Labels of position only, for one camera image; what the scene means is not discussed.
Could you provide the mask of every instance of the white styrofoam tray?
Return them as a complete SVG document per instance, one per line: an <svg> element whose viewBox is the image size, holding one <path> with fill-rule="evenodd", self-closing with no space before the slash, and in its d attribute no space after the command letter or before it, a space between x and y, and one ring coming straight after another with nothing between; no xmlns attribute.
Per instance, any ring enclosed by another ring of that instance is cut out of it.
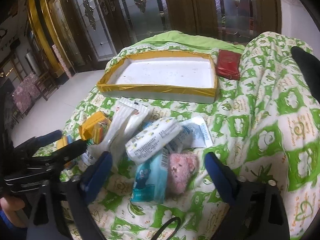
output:
<svg viewBox="0 0 320 240"><path fill-rule="evenodd" d="M163 57L141 60L127 58L107 84L212 88L212 75L210 61L205 58Z"/></svg>
<svg viewBox="0 0 320 240"><path fill-rule="evenodd" d="M209 54L153 51L115 63L97 86L105 97L213 103L217 83Z"/></svg>

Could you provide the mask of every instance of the black cloth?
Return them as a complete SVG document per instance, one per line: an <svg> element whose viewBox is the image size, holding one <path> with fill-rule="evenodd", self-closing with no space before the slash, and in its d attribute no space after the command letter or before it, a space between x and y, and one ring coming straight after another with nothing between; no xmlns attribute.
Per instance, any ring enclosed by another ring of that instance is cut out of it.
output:
<svg viewBox="0 0 320 240"><path fill-rule="evenodd" d="M320 61L296 46L291 48L291 54L310 88L311 95L320 102Z"/></svg>

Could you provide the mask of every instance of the yellow tape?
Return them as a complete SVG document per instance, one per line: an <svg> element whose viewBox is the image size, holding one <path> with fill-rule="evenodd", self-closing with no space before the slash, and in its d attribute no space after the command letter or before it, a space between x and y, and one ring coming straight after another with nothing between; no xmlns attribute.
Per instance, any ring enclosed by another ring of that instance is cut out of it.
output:
<svg viewBox="0 0 320 240"><path fill-rule="evenodd" d="M213 88L193 88L193 87L181 87L181 86L167 86L167 85L142 85L142 84L121 84L113 85L107 84L113 73L124 63L126 59L131 60L141 60L141 59L151 59L159 57L201 57L208 59L213 73ZM188 94L197 96L207 96L215 97L216 90L218 87L218 78L215 72L215 66L213 59L210 54L189 52L189 51L172 51L172 50L157 50L157 51L147 51L138 54L131 54L123 57L119 62L114 64L103 77L98 81L97 87L100 92L110 92L110 91L134 91L134 92L158 92L158 93L174 93L174 94Z"/></svg>

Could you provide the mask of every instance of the red packet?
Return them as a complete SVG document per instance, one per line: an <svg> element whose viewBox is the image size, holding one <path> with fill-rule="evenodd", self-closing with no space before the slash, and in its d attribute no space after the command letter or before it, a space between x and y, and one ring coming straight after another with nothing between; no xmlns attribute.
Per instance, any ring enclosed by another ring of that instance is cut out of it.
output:
<svg viewBox="0 0 320 240"><path fill-rule="evenodd" d="M217 75L227 79L240 80L239 63L241 54L219 49Z"/></svg>

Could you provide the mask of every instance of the bed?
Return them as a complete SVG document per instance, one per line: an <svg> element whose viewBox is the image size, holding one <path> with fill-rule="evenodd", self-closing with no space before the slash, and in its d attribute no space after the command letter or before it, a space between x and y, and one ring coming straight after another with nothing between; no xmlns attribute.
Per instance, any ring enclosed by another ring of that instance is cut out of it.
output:
<svg viewBox="0 0 320 240"><path fill-rule="evenodd" d="M164 116L179 121L201 115L211 132L214 146L189 149L198 155L199 169L183 195L159 205L130 202L135 165L126 156L89 204L90 212L107 239L150 239L161 225L179 216L182 225L175 240L210 239L228 212L204 168L204 155L213 151L235 174L250 181L276 181L284 200L291 239L308 228L320 205L320 105L311 96L290 49L298 46L312 53L305 42L266 32L244 47L177 31L156 35L124 48L106 66L106 71L122 57L152 50L208 53L217 62L219 49L242 54L240 81L219 78L219 94L213 104L131 98L152 106L151 119ZM95 86L66 122L64 133L78 139L79 125L96 111L112 117L117 98L105 98ZM55 145L41 148L36 155L48 155ZM61 173L62 181L86 169L78 159L72 170ZM65 217L74 239L81 239L67 203ZM175 228L167 228L165 239Z"/></svg>

